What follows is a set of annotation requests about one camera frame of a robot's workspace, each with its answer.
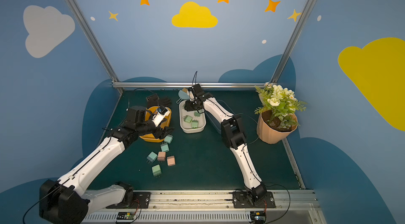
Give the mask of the pink plug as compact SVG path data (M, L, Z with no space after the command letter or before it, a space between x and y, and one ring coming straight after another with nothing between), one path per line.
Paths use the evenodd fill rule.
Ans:
M167 157L167 165L170 166L174 166L176 164L175 161L175 156L169 156Z
M164 152L164 151L159 151L159 152L158 152L157 160L160 161L160 162L165 161L165 160L166 160L166 152Z

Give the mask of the pink plug front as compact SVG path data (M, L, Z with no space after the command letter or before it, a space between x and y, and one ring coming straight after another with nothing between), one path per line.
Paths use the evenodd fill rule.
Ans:
M174 166L176 164L175 161L175 156L169 156L167 157L167 165L170 166Z

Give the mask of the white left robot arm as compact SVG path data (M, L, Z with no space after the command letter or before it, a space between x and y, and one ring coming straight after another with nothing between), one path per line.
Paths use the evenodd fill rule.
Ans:
M139 207L134 198L134 188L120 182L101 190L87 191L96 177L117 156L127 150L139 136L152 134L164 139L173 132L172 127L162 127L170 115L167 107L155 112L134 106L120 125L84 160L58 180L47 180L40 187L39 216L53 224L80 224L89 214L110 206Z

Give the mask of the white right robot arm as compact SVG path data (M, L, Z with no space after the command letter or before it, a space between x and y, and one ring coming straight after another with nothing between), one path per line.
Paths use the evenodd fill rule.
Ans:
M267 189L251 160L241 116L226 110L211 93L205 92L199 84L189 87L187 93L189 99L185 103L186 111L208 112L220 123L222 140L236 158L250 204L255 205L264 200Z

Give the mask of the yellow storage box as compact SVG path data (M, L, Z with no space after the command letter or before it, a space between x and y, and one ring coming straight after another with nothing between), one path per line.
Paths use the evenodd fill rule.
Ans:
M149 121L149 120L155 121L155 117L157 117L158 119L161 119L161 122L160 122L158 128L156 128L153 133L139 136L141 139L143 139L146 142L162 142L164 140L165 136L163 135L163 130L165 127L170 126L171 117L172 117L171 109L169 107L153 106L153 107L147 109L144 120L145 121Z

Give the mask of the white storage box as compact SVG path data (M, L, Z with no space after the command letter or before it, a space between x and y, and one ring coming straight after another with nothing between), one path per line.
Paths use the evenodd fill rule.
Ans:
M179 104L180 127L185 133L199 133L205 129L206 118L203 112L186 111L186 101Z

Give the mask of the light blue dustpan brush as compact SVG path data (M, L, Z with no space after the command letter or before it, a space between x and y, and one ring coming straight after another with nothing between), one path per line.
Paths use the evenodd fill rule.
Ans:
M176 101L177 104L180 104L182 101L189 100L189 91L187 88L183 88L178 92L179 99Z

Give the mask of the blue plug middle cluster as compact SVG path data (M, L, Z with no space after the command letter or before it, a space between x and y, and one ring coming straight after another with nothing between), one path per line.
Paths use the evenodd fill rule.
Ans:
M161 151L162 152L168 152L169 151L169 144L168 143L163 143L160 145Z

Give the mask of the blue plug cluster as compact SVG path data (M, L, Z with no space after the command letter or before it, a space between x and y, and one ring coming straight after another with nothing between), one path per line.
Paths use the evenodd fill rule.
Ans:
M168 152L169 151L169 144L168 143L163 143L160 145L161 151L162 152Z
M150 154L148 154L147 156L147 162L148 163L153 163L157 160L158 155L155 152L151 152Z

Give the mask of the blue plug left cluster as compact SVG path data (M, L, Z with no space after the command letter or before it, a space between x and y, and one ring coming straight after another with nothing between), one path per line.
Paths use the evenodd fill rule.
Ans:
M153 163L157 160L158 155L155 152L151 152L150 154L148 154L147 156L147 162L148 163Z

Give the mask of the pink ribbed flower pot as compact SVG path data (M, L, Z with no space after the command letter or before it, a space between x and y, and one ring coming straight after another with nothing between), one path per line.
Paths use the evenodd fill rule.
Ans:
M298 125L293 125L290 131L277 131L267 124L270 119L271 112L266 111L259 115L256 132L258 137L267 144L276 144L294 132Z

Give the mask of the artificial green white plant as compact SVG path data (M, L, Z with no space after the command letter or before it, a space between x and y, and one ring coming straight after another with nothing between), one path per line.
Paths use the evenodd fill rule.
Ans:
M296 111L305 111L306 102L299 101L295 92L281 85L266 83L263 87L256 86L256 92L262 106L255 109L264 122L272 129L279 132L290 132L298 126L293 116Z

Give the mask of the aluminium frame rail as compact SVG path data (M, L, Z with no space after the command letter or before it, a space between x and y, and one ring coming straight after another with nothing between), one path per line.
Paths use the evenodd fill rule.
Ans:
M202 88L254 88L255 86L263 86L265 83L249 83L249 82L202 82ZM191 87L191 82L113 82L114 88L187 88Z

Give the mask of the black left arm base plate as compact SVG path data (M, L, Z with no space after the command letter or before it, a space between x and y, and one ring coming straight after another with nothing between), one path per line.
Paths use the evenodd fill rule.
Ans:
M151 192L134 191L132 195L125 195L122 202L109 205L106 209L148 209L150 203Z

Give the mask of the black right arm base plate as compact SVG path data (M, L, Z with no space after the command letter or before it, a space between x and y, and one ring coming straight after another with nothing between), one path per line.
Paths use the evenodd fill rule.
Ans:
M247 191L235 190L232 192L232 203L234 208L276 208L273 193L270 191L262 199L253 199Z

